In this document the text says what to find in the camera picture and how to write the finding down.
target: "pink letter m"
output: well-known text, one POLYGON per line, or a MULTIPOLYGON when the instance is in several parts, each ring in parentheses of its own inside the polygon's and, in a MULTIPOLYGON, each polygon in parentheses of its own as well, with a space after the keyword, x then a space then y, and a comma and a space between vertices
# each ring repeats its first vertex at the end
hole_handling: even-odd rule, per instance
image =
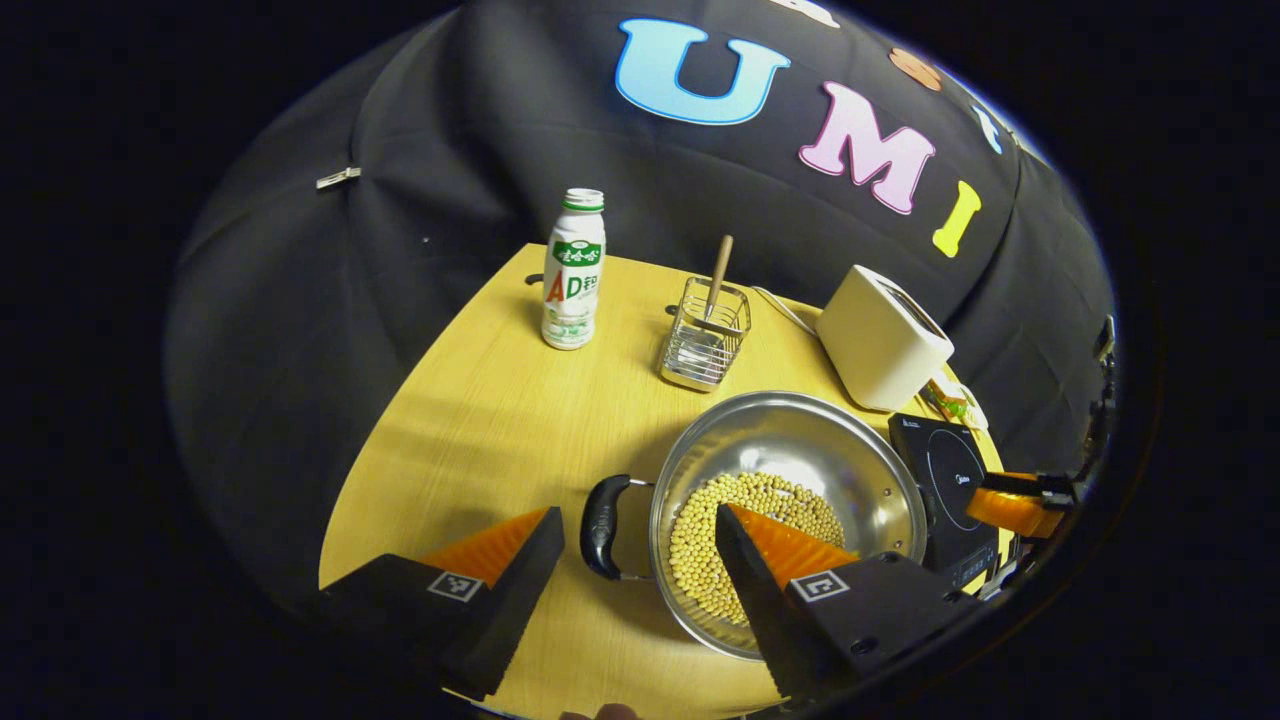
POLYGON ((872 195, 910 215, 911 193, 920 182, 925 160, 933 156, 933 143, 909 127, 881 140, 876 113, 865 97, 838 82, 827 81, 822 87, 831 95, 831 109, 818 140, 800 149, 800 160, 815 170, 838 176, 845 172, 840 155, 847 142, 854 184, 864 184, 887 167, 884 178, 872 184, 872 195))

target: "black induction cooktop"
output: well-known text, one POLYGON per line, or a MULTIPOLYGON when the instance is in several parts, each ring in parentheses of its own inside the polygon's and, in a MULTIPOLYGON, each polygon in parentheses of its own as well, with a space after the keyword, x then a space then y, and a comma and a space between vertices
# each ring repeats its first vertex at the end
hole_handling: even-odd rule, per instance
POLYGON ((913 415, 888 419, 890 442, 920 488, 929 523, 924 568, 957 588, 993 568, 1000 534, 965 512, 986 466, 969 428, 913 415))

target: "yellow tabletop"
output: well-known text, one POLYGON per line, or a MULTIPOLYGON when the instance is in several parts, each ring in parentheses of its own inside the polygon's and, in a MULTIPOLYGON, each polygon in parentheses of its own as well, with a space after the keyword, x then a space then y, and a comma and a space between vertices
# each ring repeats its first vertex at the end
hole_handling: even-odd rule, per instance
MULTIPOLYGON (((607 258, 595 337, 559 351, 540 334, 544 245, 527 245, 444 329, 365 442, 329 520, 319 587, 390 552, 426 552, 518 514, 558 505, 564 555, 543 592, 502 687, 486 707, 525 717, 594 715, 623 702, 641 717, 726 717, 781 698, 763 662, 735 660, 689 635, 650 582, 594 575, 577 551, 582 505, 602 478, 655 480, 686 425, 713 405, 762 389, 832 402, 888 437, 887 413, 855 405, 817 338, 758 291, 751 329, 721 387, 662 380, 655 364, 689 273, 607 258)), ((819 310, 787 301, 810 327, 819 310)), ((938 418, 919 398, 904 413, 938 418)), ((983 461, 1001 470, 991 437, 983 461)), ((648 488, 618 507, 614 560, 649 574, 648 488)), ((1001 548, 1010 533, 1001 530, 1001 548)), ((980 580, 968 589, 973 592, 980 580)))

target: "metal clip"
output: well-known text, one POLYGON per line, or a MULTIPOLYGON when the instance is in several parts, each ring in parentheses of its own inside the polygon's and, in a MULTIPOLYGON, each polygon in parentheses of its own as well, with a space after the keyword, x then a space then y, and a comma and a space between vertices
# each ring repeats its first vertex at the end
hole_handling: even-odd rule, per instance
POLYGON ((334 186, 334 184, 338 184, 340 182, 347 182, 351 178, 358 178, 358 177, 360 177, 360 168, 347 168, 347 169, 339 170, 339 172, 337 172, 337 173, 334 173, 332 176, 325 176, 325 177, 317 179, 316 181, 316 190, 324 190, 324 188, 329 187, 329 186, 334 186))

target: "black pot handle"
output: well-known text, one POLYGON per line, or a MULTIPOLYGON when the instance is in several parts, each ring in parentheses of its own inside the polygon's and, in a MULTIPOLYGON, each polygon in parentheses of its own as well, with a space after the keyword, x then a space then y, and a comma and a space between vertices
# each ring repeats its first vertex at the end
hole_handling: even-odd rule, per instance
POLYGON ((645 575, 623 573, 613 564, 613 537, 618 533, 618 497, 628 486, 652 486, 631 475, 611 475, 595 483, 582 507, 582 528, 577 542, 582 560, 593 573, 611 580, 648 580, 645 575))

